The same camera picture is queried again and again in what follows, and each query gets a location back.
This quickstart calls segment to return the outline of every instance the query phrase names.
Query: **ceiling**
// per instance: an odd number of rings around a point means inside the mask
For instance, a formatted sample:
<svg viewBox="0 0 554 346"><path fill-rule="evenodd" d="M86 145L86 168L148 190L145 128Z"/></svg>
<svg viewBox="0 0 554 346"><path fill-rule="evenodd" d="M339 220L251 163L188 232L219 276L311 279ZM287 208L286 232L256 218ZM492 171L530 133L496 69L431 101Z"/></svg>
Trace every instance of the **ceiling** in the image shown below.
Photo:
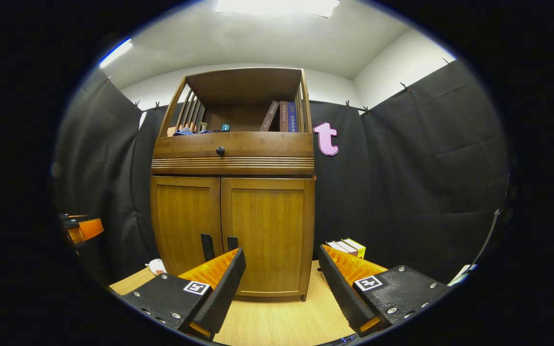
<svg viewBox="0 0 554 346"><path fill-rule="evenodd" d="M222 63L297 66L354 79L410 29L360 0L341 0L329 18L306 13L215 13L217 0L173 10L132 36L132 48L104 69L125 88L167 72Z"/></svg>

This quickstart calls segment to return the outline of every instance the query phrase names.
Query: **ceiling light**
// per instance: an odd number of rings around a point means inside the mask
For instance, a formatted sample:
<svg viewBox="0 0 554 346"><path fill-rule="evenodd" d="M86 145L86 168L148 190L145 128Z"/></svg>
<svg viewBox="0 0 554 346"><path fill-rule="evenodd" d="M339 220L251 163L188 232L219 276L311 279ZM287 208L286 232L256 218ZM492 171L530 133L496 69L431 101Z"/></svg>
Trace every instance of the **ceiling light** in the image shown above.
<svg viewBox="0 0 554 346"><path fill-rule="evenodd" d="M132 48L132 40L126 39L123 41L123 43L119 44L119 46L116 46L115 49L112 50L112 52L108 53L104 59L100 62L100 67L104 68L106 65L112 63L114 59L117 59L120 57L123 53L127 52L130 48Z"/></svg>
<svg viewBox="0 0 554 346"><path fill-rule="evenodd" d="M305 12L328 18L337 5L339 0L219 0L215 11L255 15Z"/></svg>

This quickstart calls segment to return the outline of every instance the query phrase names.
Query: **cabinet door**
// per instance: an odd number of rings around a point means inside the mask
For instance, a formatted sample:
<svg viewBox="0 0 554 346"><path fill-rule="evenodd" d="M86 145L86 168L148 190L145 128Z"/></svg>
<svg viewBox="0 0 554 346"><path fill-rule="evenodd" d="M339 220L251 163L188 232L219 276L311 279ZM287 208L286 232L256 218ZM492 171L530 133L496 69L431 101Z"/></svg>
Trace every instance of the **cabinet door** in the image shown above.
<svg viewBox="0 0 554 346"><path fill-rule="evenodd" d="M205 262L200 234L211 235L216 257L224 253L219 184L219 178L151 177L153 231L168 274Z"/></svg>
<svg viewBox="0 0 554 346"><path fill-rule="evenodd" d="M305 295L314 241L313 179L222 179L222 236L247 267L237 294Z"/></svg>

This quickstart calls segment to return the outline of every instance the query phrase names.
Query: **white wall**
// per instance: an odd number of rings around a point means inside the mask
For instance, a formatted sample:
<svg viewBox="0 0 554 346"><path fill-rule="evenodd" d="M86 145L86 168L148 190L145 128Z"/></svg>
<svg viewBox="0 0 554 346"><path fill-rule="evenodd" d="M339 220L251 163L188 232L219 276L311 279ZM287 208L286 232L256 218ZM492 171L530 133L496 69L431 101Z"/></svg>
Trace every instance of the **white wall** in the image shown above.
<svg viewBox="0 0 554 346"><path fill-rule="evenodd" d="M363 105L372 108L455 57L415 29L410 29L378 54L354 78Z"/></svg>
<svg viewBox="0 0 554 346"><path fill-rule="evenodd" d="M198 66L194 68L186 68L161 74L160 76L145 79L121 89L121 92L132 102L140 101L138 107L145 110L155 107L155 103L159 102L160 106L170 103L172 96L176 92L181 79L188 74L202 73L224 68L239 68L239 67L294 67L275 64L250 64L250 63L227 63L220 65ZM350 105L361 107L362 103L354 81L343 77L338 77L333 74L324 73L316 70L308 70L305 68L305 76L307 80L307 88L309 89L309 99L314 101L325 101L332 103L342 103L350 100ZM187 88L179 98L180 102L185 101Z"/></svg>

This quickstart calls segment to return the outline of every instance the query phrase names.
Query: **wooden cabinet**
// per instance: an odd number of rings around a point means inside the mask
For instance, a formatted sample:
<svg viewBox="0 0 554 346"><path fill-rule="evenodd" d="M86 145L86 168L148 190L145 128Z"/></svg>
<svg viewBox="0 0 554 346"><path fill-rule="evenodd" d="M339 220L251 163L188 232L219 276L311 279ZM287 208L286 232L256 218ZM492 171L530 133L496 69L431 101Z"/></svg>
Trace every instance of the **wooden cabinet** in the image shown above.
<svg viewBox="0 0 554 346"><path fill-rule="evenodd" d="M314 188L313 179L222 179L224 247L228 236L237 237L247 261L239 295L306 295Z"/></svg>
<svg viewBox="0 0 554 346"><path fill-rule="evenodd" d="M294 103L298 132L259 131L274 100ZM209 130L228 124L230 132L199 134L200 123ZM211 235L216 256L235 236L247 263L240 296L305 300L315 219L311 125L301 69L235 68L183 78L151 163L152 223L170 274L204 262L200 234ZM167 135L183 126L193 134Z"/></svg>

